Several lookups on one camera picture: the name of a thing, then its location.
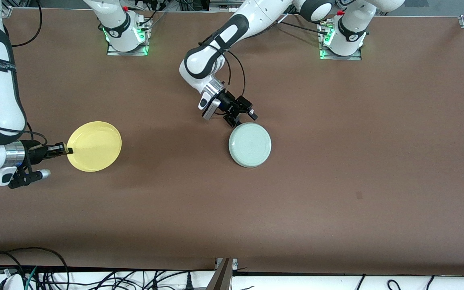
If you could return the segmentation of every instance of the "plate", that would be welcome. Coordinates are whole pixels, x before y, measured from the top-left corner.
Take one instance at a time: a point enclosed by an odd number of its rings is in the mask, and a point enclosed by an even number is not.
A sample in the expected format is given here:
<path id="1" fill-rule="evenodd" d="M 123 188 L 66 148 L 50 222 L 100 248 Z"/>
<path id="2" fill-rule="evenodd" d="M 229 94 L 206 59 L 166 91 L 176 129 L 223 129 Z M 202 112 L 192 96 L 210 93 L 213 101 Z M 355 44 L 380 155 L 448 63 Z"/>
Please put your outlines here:
<path id="1" fill-rule="evenodd" d="M 271 152 L 271 138 L 259 124 L 244 123 L 230 134 L 228 150 L 234 161 L 248 168 L 263 164 Z"/>
<path id="2" fill-rule="evenodd" d="M 100 171 L 109 167 L 121 152 L 121 135 L 109 123 L 95 121 L 82 125 L 71 135 L 68 147 L 69 162 L 85 172 Z"/>

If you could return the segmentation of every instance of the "brown table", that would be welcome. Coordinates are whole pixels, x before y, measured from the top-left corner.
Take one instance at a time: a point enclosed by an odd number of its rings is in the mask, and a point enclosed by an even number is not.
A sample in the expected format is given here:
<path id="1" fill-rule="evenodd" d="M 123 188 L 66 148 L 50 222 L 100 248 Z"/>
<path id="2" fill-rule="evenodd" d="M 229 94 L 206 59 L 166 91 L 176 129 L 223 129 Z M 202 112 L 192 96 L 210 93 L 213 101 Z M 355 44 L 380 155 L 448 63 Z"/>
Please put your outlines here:
<path id="1" fill-rule="evenodd" d="M 0 188 L 0 249 L 44 246 L 71 266 L 191 269 L 232 256 L 249 271 L 464 275 L 457 19 L 375 18 L 363 61 L 320 60 L 313 33 L 281 25 L 234 46 L 273 140 L 266 163 L 245 169 L 228 154 L 232 130 L 200 116 L 178 74 L 228 17 L 169 13 L 149 56 L 107 57 L 91 11 L 44 9 L 39 37 L 14 50 L 33 129 L 56 143 L 106 121 L 123 149 L 101 172 L 57 158 L 37 166 L 49 179 Z M 25 41 L 37 11 L 5 22 L 12 42 Z"/>

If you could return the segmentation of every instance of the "yellow plate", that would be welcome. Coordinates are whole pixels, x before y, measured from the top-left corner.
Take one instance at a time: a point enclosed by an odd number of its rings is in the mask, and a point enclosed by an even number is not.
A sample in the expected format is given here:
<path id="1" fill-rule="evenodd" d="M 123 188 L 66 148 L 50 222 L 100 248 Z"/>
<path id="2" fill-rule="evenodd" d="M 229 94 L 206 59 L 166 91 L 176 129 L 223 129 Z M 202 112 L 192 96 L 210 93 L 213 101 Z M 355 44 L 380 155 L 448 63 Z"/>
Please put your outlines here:
<path id="1" fill-rule="evenodd" d="M 94 172 L 110 166 L 121 152 L 121 135 L 109 123 L 96 121 L 82 125 L 71 135 L 68 154 L 71 165 L 85 172 Z"/>

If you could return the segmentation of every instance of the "black wire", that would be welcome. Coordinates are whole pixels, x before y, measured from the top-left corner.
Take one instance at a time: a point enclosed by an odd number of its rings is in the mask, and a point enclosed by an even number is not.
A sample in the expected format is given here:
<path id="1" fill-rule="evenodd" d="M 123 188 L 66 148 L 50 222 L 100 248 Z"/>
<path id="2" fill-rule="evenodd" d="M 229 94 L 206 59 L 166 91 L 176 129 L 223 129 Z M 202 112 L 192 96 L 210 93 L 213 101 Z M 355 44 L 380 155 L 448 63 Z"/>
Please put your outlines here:
<path id="1" fill-rule="evenodd" d="M 148 17 L 148 18 L 153 19 L 153 16 L 155 16 L 155 13 L 157 13 L 157 11 L 158 11 L 158 10 L 153 11 L 153 13 L 151 14 L 151 16 Z"/>
<path id="2" fill-rule="evenodd" d="M 300 29 L 303 29 L 303 30 L 305 30 L 305 31 L 312 31 L 312 32 L 314 32 L 314 33 L 318 33 L 318 34 L 322 34 L 322 35 L 327 35 L 327 32 L 325 32 L 325 31 L 316 31 L 316 30 L 314 30 L 314 29 L 309 29 L 309 28 L 307 28 L 307 27 L 302 27 L 302 26 L 298 26 L 298 25 L 291 24 L 291 23 L 287 23 L 287 22 L 283 22 L 283 21 L 280 22 L 280 23 L 286 24 L 286 25 L 289 25 L 289 26 L 293 26 L 293 27 L 296 27 L 296 28 L 300 28 Z"/>
<path id="3" fill-rule="evenodd" d="M 137 271 L 130 272 L 128 275 L 126 275 L 126 276 L 123 277 L 123 278 L 120 278 L 120 277 L 117 277 L 117 278 L 116 278 L 116 274 L 114 274 L 114 280 L 116 280 L 116 282 L 114 283 L 114 285 L 117 286 L 117 285 L 119 285 L 119 284 L 121 284 L 121 283 L 127 283 L 128 285 L 132 285 L 132 286 L 134 287 L 134 289 L 137 290 L 136 285 L 139 286 L 139 287 L 140 287 L 141 285 L 139 285 L 139 284 L 137 284 L 136 282 L 133 282 L 133 281 L 127 279 L 128 277 L 130 277 L 131 275 L 135 274 L 136 272 L 137 272 Z"/>
<path id="4" fill-rule="evenodd" d="M 366 277 L 366 274 L 363 274 L 361 277 L 361 280 L 359 281 L 359 284 L 357 284 L 356 290 L 361 289 L 361 284 L 363 283 L 363 280 L 365 279 L 365 277 Z"/>
<path id="5" fill-rule="evenodd" d="M 213 46 L 211 44 L 206 44 L 206 43 L 203 43 L 203 42 L 199 42 L 198 45 L 199 46 L 210 46 L 211 48 L 214 48 L 219 54 L 221 54 L 225 58 L 225 61 L 227 62 L 227 66 L 228 66 L 228 84 L 230 85 L 230 80 L 232 79 L 232 68 L 230 68 L 230 63 L 228 62 L 228 59 L 225 56 L 225 54 L 222 53 L 220 50 L 218 50 L 215 46 Z"/>
<path id="6" fill-rule="evenodd" d="M 429 279 L 429 282 L 427 282 L 427 287 L 425 288 L 425 290 L 429 290 L 429 286 L 431 286 L 431 283 L 433 282 L 434 280 L 434 275 L 431 276 L 431 278 Z"/>
<path id="7" fill-rule="evenodd" d="M 429 282 L 427 282 L 427 286 L 426 286 L 425 290 L 429 290 L 429 286 L 431 286 L 431 283 L 433 282 L 434 277 L 435 277 L 434 275 L 431 276 L 431 278 L 429 279 Z M 392 286 L 391 286 L 392 282 L 395 283 L 398 290 L 401 290 L 400 285 L 398 284 L 398 282 L 396 282 L 393 279 L 389 279 L 388 282 L 386 283 L 386 285 L 388 286 L 388 290 L 394 290 L 392 288 Z"/>
<path id="8" fill-rule="evenodd" d="M 19 264 L 19 261 L 17 261 L 17 259 L 15 259 L 15 257 L 13 257 L 12 255 L 9 254 L 10 252 L 22 251 L 22 250 L 41 250 L 41 251 L 46 251 L 46 252 L 52 253 L 53 255 L 57 256 L 57 258 L 59 258 L 59 260 L 62 262 L 62 265 L 64 266 L 64 269 L 66 270 L 66 275 L 68 277 L 67 278 L 66 290 L 69 289 L 69 270 L 68 270 L 66 260 L 62 257 L 62 255 L 60 255 L 58 252 L 56 252 L 54 250 L 47 249 L 47 248 L 42 248 L 41 246 L 28 246 L 26 248 L 17 248 L 17 249 L 12 249 L 12 250 L 9 250 L 9 251 L 0 251 L 0 255 L 4 254 L 4 255 L 7 255 L 8 257 L 11 257 L 16 262 L 16 264 L 18 264 L 19 268 L 22 270 L 22 267 Z M 22 277 L 23 277 L 23 281 L 24 281 L 24 279 L 25 279 L 24 271 L 22 271 L 22 272 L 23 272 Z"/>
<path id="9" fill-rule="evenodd" d="M 241 63 L 241 60 L 239 60 L 239 58 L 234 53 L 232 53 L 231 51 L 228 51 L 228 53 L 230 53 L 237 60 L 237 62 L 239 62 L 239 65 L 241 66 L 241 71 L 243 72 L 243 92 L 241 93 L 241 96 L 243 96 L 244 90 L 247 86 L 247 76 L 244 73 L 243 64 Z"/>
<path id="10" fill-rule="evenodd" d="M 184 274 L 184 273 L 189 273 L 189 272 L 199 272 L 199 271 L 210 271 L 209 269 L 200 269 L 200 270 L 187 270 L 187 271 L 180 271 L 180 272 L 177 272 L 177 273 L 173 273 L 171 275 L 167 275 L 166 277 L 162 277 L 161 279 L 158 279 L 156 282 L 162 282 L 164 281 L 165 279 L 168 279 L 168 278 L 171 278 L 173 276 L 176 276 L 176 275 L 180 275 L 180 274 Z M 147 289 L 150 289 L 152 286 L 149 287 L 149 284 L 152 283 L 153 280 L 149 281 L 146 286 L 144 286 L 144 288 L 142 288 L 142 290 L 147 290 Z"/>
<path id="11" fill-rule="evenodd" d="M 401 290 L 400 285 L 399 285 L 395 280 L 393 280 L 393 279 L 388 280 L 388 283 L 386 283 L 386 285 L 388 286 L 388 289 L 389 289 L 389 290 L 394 290 L 394 289 L 392 288 L 392 285 L 391 285 L 392 282 L 395 283 L 395 285 L 396 285 L 396 287 L 398 288 L 398 290 Z"/>
<path id="12" fill-rule="evenodd" d="M 30 123 L 26 122 L 26 126 L 28 126 L 28 130 L 30 130 L 30 132 L 33 132 L 33 129 L 31 128 Z M 32 140 L 34 140 L 34 139 L 33 139 L 33 133 L 30 134 L 30 138 L 31 138 Z"/>
<path id="13" fill-rule="evenodd" d="M 37 38 L 37 36 L 39 35 L 40 33 L 40 29 L 42 28 L 42 8 L 40 6 L 40 0 L 35 0 L 35 2 L 37 3 L 37 7 L 39 8 L 39 29 L 37 29 L 37 32 L 35 33 L 35 35 L 28 41 L 26 42 L 23 42 L 23 43 L 20 43 L 20 44 L 13 44 L 12 47 L 13 48 L 16 48 L 18 46 L 25 46 L 26 44 L 29 44 L 30 42 L 32 42 L 33 40 L 35 40 L 35 38 Z"/>
<path id="14" fill-rule="evenodd" d="M 25 287 L 26 286 L 26 275 L 24 275 L 24 270 L 21 266 L 21 263 L 19 263 L 19 261 L 13 255 L 11 255 L 8 251 L 0 251 L 0 255 L 7 255 L 13 260 L 13 262 L 15 262 L 15 264 L 17 265 L 17 272 L 21 276 L 21 279 L 23 281 L 23 287 Z"/>
<path id="15" fill-rule="evenodd" d="M 30 131 L 26 131 L 26 130 L 14 130 L 14 129 L 7 129 L 7 128 L 2 128 L 0 127 L 0 130 L 2 131 L 6 131 L 6 132 L 12 132 L 12 133 L 21 133 L 21 134 L 30 134 L 30 135 L 37 135 L 37 136 L 40 136 L 42 139 L 44 139 L 44 143 L 41 144 L 42 147 L 46 146 L 48 144 L 48 139 L 46 138 L 46 136 L 44 136 L 43 134 L 40 134 L 38 132 L 32 132 L 31 130 Z"/>

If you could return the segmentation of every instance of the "green cable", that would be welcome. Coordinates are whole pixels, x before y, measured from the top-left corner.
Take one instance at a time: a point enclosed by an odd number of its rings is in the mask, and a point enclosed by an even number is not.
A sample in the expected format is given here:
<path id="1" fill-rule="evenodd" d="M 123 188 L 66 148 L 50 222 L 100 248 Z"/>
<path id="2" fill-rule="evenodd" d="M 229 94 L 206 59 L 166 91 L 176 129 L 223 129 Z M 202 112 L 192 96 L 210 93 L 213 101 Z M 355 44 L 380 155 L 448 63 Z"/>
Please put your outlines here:
<path id="1" fill-rule="evenodd" d="M 31 277 L 33 276 L 33 274 L 35 274 L 35 270 L 37 270 L 37 266 L 35 266 L 35 268 L 33 268 L 33 270 L 30 273 L 30 276 L 28 276 L 28 280 L 26 280 L 26 284 L 24 284 L 24 290 L 28 290 L 28 286 L 30 285 Z"/>

